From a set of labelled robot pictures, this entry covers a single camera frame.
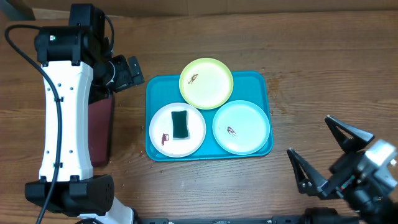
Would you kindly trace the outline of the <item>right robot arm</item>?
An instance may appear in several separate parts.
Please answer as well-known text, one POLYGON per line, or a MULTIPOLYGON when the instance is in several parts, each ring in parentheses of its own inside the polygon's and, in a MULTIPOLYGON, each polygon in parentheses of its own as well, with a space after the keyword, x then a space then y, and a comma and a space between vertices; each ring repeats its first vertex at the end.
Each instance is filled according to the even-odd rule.
POLYGON ((372 133, 350 126, 330 115, 325 122, 343 155, 325 179, 294 149, 287 155, 298 191, 321 200, 343 199, 366 223, 397 223, 397 203, 389 195, 397 188, 389 167, 397 165, 397 148, 372 133))

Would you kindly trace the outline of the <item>yellow-green plate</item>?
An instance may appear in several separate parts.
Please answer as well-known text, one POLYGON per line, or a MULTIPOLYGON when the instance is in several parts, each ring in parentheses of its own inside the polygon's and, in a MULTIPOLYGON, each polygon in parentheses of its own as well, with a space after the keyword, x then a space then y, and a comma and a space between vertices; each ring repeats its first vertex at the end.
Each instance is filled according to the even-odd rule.
POLYGON ((214 58, 198 58, 182 70, 179 90, 183 99, 201 110, 212 110, 230 98, 234 80, 230 69, 214 58))

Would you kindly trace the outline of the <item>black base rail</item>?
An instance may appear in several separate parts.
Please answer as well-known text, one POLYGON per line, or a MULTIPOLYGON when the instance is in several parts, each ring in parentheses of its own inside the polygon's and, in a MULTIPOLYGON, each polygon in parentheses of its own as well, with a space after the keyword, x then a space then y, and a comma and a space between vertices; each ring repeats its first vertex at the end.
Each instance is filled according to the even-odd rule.
POLYGON ((310 217, 309 215, 281 215, 272 218, 232 218, 232 219, 183 219, 169 220, 168 218, 139 218, 134 223, 139 224, 358 224, 355 217, 333 215, 329 217, 310 217))

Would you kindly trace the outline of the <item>cardboard backdrop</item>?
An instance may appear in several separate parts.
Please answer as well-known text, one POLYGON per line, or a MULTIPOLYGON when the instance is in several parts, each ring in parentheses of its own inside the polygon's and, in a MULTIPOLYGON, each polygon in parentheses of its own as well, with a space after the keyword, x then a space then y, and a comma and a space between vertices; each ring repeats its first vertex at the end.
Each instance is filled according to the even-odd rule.
POLYGON ((397 0, 24 0, 32 9, 68 11, 92 3, 112 16, 203 16, 280 12, 393 11, 397 0))

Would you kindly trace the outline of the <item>dark red tray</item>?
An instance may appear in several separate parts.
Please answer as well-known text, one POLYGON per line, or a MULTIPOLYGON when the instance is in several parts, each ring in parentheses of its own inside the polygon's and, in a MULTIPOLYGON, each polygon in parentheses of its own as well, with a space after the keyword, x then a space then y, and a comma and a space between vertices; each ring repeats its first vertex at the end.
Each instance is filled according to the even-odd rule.
POLYGON ((113 95, 88 107, 88 147, 93 167, 105 166, 109 161, 113 111, 113 95))

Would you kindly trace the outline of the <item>light blue plate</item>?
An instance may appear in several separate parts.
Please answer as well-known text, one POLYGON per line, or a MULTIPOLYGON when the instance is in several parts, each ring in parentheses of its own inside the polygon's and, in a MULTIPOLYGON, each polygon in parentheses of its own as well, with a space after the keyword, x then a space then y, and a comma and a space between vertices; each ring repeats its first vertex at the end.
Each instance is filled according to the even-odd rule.
POLYGON ((248 156, 259 152, 269 142, 271 124, 260 106, 235 100, 215 113, 212 131, 215 141, 226 152, 248 156))

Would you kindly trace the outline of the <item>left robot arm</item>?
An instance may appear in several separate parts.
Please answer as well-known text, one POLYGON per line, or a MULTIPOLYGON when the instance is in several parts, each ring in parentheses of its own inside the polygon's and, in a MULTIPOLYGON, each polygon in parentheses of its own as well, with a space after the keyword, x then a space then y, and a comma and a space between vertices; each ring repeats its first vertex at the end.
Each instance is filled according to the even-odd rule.
POLYGON ((67 26, 42 27, 35 38, 46 89, 45 146, 39 178, 25 197, 43 212, 86 223, 135 223, 134 210, 114 194, 110 175, 94 175, 89 105, 144 81, 135 57, 112 54, 109 17, 92 4, 73 4, 67 26))

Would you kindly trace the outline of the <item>white plate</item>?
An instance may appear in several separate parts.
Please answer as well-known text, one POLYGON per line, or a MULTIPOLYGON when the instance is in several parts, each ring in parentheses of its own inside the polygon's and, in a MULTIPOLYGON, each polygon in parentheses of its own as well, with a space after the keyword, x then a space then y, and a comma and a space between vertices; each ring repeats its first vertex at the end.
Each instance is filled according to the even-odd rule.
POLYGON ((171 158, 189 156, 197 151, 206 137, 203 115, 187 103, 170 103, 159 109, 149 124, 149 139, 162 155, 171 158), (188 112, 188 139, 173 138, 172 111, 188 112))

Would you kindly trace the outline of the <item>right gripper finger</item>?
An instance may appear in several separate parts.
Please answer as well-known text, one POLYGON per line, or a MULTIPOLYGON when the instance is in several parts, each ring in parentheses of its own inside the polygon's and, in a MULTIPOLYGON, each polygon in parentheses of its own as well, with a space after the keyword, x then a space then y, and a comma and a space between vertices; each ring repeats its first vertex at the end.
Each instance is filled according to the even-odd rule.
POLYGON ((325 122, 345 153, 360 151, 375 138, 372 133, 350 126, 330 115, 325 117, 325 122))
POLYGON ((328 181, 293 148, 287 149, 287 155, 294 170, 298 191, 307 195, 323 195, 328 181))

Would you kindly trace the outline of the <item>green scrub sponge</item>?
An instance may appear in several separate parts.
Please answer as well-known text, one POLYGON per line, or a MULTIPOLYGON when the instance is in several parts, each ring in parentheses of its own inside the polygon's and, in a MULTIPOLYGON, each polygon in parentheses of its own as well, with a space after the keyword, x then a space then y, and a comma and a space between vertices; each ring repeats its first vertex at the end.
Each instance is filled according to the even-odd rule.
POLYGON ((174 139, 188 139, 188 112, 172 111, 172 124, 173 124, 173 138, 174 139))

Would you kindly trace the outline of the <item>teal plastic tray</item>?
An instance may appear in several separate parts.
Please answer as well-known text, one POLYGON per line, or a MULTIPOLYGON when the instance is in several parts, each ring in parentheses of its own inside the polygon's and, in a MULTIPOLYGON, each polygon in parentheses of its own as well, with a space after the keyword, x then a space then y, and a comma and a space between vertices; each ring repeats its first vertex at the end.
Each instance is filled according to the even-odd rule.
MULTIPOLYGON (((233 72, 234 88, 229 101, 245 100, 258 105, 270 118, 269 102, 264 77, 255 71, 233 72)), ((150 141, 149 126, 155 113, 170 103, 183 103, 179 90, 179 75, 161 75, 152 78, 146 88, 146 153, 156 162, 180 162, 211 159, 240 159, 241 156, 225 151, 212 133, 213 118, 216 110, 202 110, 206 123, 206 137, 203 144, 193 154, 173 158, 161 154, 150 141)))

